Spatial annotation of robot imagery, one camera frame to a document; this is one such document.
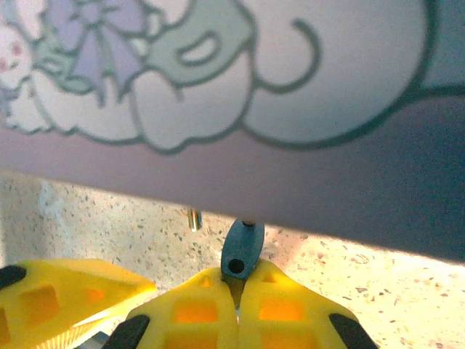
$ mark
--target black rubber tip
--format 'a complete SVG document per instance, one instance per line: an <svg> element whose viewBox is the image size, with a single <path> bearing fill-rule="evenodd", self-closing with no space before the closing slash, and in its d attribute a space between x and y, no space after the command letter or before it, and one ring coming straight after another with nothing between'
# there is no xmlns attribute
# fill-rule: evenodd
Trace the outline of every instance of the black rubber tip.
<svg viewBox="0 0 465 349"><path fill-rule="evenodd" d="M329 319L347 349L378 348L378 345L368 336L368 333L358 322L341 314L331 314Z"/></svg>
<svg viewBox="0 0 465 349"><path fill-rule="evenodd" d="M122 322L102 349L137 349L149 322L150 318L146 315L138 315Z"/></svg>
<svg viewBox="0 0 465 349"><path fill-rule="evenodd" d="M26 273L26 269L18 265L8 265L0 269L0 291L23 280Z"/></svg>

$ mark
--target granite countertop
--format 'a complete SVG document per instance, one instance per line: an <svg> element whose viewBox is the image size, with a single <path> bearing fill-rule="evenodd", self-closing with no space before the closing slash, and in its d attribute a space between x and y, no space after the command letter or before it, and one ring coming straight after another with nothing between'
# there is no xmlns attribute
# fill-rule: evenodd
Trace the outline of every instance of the granite countertop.
<svg viewBox="0 0 465 349"><path fill-rule="evenodd" d="M21 174L0 183L0 267L100 258L154 280L158 294L219 266L234 220L203 213L192 233L184 207ZM463 265L273 226L262 257L352 310L382 348L465 348Z"/></svg>

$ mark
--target rectangular hole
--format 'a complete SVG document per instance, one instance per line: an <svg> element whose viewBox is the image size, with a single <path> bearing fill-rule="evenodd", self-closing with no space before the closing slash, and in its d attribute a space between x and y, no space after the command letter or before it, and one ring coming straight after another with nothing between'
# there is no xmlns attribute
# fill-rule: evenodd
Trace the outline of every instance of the rectangular hole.
<svg viewBox="0 0 465 349"><path fill-rule="evenodd" d="M12 338L9 335L5 309L0 308L0 345L7 344Z"/></svg>
<svg viewBox="0 0 465 349"><path fill-rule="evenodd" d="M304 309L296 300L279 297L265 297L260 302L260 320L271 321L303 321Z"/></svg>
<svg viewBox="0 0 465 349"><path fill-rule="evenodd" d="M60 311L57 294L52 286L34 289L20 295L28 326L38 326L54 318Z"/></svg>
<svg viewBox="0 0 465 349"><path fill-rule="evenodd" d="M217 349L218 336L215 333L171 333L163 349Z"/></svg>
<svg viewBox="0 0 465 349"><path fill-rule="evenodd" d="M262 344L263 349L319 349L311 334L301 332L266 332Z"/></svg>
<svg viewBox="0 0 465 349"><path fill-rule="evenodd" d="M174 304L171 322L175 324L215 321L218 321L218 310L214 300L186 299Z"/></svg>

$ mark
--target yellow plastic piece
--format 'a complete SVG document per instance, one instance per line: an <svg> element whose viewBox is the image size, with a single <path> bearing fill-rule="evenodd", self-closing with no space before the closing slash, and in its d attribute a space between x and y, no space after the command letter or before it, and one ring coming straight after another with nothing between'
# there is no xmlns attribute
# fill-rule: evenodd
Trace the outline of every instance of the yellow plastic piece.
<svg viewBox="0 0 465 349"><path fill-rule="evenodd" d="M155 284L102 260L33 260L26 277L0 291L0 349L75 348Z"/></svg>
<svg viewBox="0 0 465 349"><path fill-rule="evenodd" d="M357 320L262 260L240 301L238 349L347 349L329 319L332 313Z"/></svg>
<svg viewBox="0 0 465 349"><path fill-rule="evenodd" d="M237 292L214 268L134 309L128 318L150 318L137 349L347 349L328 316L357 318L271 262L261 260L246 282L239 322Z"/></svg>
<svg viewBox="0 0 465 349"><path fill-rule="evenodd" d="M144 349L236 349L238 323L229 287L219 268L134 309L150 323L139 342Z"/></svg>

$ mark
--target purple bow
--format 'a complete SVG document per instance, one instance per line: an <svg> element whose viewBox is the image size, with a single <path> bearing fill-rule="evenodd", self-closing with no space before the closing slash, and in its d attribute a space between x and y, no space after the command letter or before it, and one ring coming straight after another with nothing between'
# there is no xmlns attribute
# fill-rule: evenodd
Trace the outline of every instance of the purple bow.
<svg viewBox="0 0 465 349"><path fill-rule="evenodd" d="M109 49L121 97L128 80L142 69L139 55L124 37L141 33L145 27L138 0L93 0L85 4L75 0L50 0L45 15L56 30L62 48L66 52L77 50L71 74L90 81L101 105L105 97L103 60L108 57L104 50Z"/></svg>

